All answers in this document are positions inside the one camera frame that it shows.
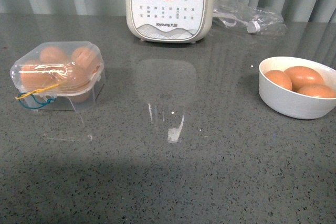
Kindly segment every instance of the kitchen appliance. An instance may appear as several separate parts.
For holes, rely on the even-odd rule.
[[[215,0],[126,0],[127,24],[142,40],[190,43],[209,32]]]

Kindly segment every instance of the blue wire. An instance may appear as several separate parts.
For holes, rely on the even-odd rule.
[[[20,93],[20,94],[18,95],[18,97],[21,97],[21,95],[26,94],[26,93],[27,93],[27,92]],[[19,103],[21,104],[22,107],[24,107],[24,108],[26,108],[26,109],[30,109],[30,110],[38,110],[38,109],[41,109],[41,108],[43,108],[44,106],[48,105],[49,103],[56,101],[56,98],[49,98],[46,102],[39,102],[39,101],[37,101],[36,97],[35,97],[33,94],[31,94],[31,96],[33,97],[33,99],[34,99],[34,101],[35,101],[36,103],[40,104],[40,106],[35,107],[35,108],[32,108],[32,107],[29,107],[29,106],[25,105],[25,104],[21,101],[21,99],[19,99],[18,101],[19,101]]]

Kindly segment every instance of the rubber band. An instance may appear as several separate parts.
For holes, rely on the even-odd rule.
[[[19,95],[19,96],[17,96],[15,99],[16,99],[16,100],[21,100],[21,99],[23,99],[23,98],[26,98],[26,97],[32,95],[32,94],[42,93],[42,92],[44,92],[44,91],[46,91],[46,90],[53,89],[53,88],[55,88],[55,87],[57,87],[57,86],[59,86],[59,85],[61,85],[61,83],[57,83],[57,84],[51,85],[51,86],[46,87],[46,88],[43,88],[43,89],[36,89],[36,90],[34,90],[34,91],[31,91],[31,92],[24,92],[24,93],[21,93],[21,94],[23,94],[22,96]]]
[[[33,97],[34,101],[35,101],[36,103],[40,104],[40,106],[37,106],[37,107],[29,107],[29,106],[25,105],[25,104],[23,103],[23,101],[21,100],[21,97],[23,97],[23,96],[24,96],[24,97],[27,97],[27,94],[29,94],[29,93],[26,93],[26,92],[20,93],[20,94],[18,95],[19,99],[17,99],[17,100],[18,100],[18,102],[21,104],[22,107],[24,107],[24,108],[26,108],[26,109],[30,109],[30,110],[38,110],[38,109],[41,109],[41,108],[43,108],[44,106],[48,105],[49,103],[56,101],[56,98],[49,98],[49,99],[47,99],[46,102],[39,102],[39,101],[37,101],[36,97],[35,97],[33,94],[30,94],[31,97]]]
[[[48,105],[49,103],[51,102],[54,102],[56,100],[56,98],[49,98],[47,99],[46,102],[39,102],[36,97],[34,96],[34,94],[38,94],[38,93],[42,93],[46,90],[49,90],[49,89],[53,89],[53,88],[56,88],[57,86],[61,85],[62,83],[57,83],[57,84],[54,84],[54,85],[51,85],[49,87],[46,87],[46,88],[43,88],[43,89],[36,89],[34,91],[31,91],[31,92],[22,92],[20,93],[15,99],[18,100],[18,102],[21,104],[21,106],[25,107],[26,109],[30,109],[30,110],[38,110],[38,109],[41,109],[43,108],[44,106]],[[29,107],[27,106],[26,104],[23,103],[22,99],[23,98],[26,98],[28,96],[31,96],[33,97],[34,101],[37,103],[37,104],[40,104],[40,106],[37,106],[37,107]]]

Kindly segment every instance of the yellow twist tie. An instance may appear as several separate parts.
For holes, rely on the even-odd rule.
[[[55,88],[55,87],[57,87],[57,86],[59,86],[59,85],[61,85],[61,84],[62,84],[62,83],[57,83],[57,84],[51,85],[51,86],[46,87],[46,88],[43,88],[43,89],[36,89],[36,90],[34,90],[34,91],[32,91],[32,92],[22,94],[21,96],[16,97],[15,99],[16,99],[16,100],[20,100],[20,99],[26,98],[26,97],[28,97],[28,96],[30,96],[30,95],[32,95],[32,94],[42,93],[42,92],[44,92],[44,91],[46,91],[46,90],[53,89],[53,88]]]

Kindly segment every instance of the brand logo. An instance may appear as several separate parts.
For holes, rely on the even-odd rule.
[[[177,24],[169,24],[169,23],[156,23],[156,26],[167,26],[167,27],[177,27]]]

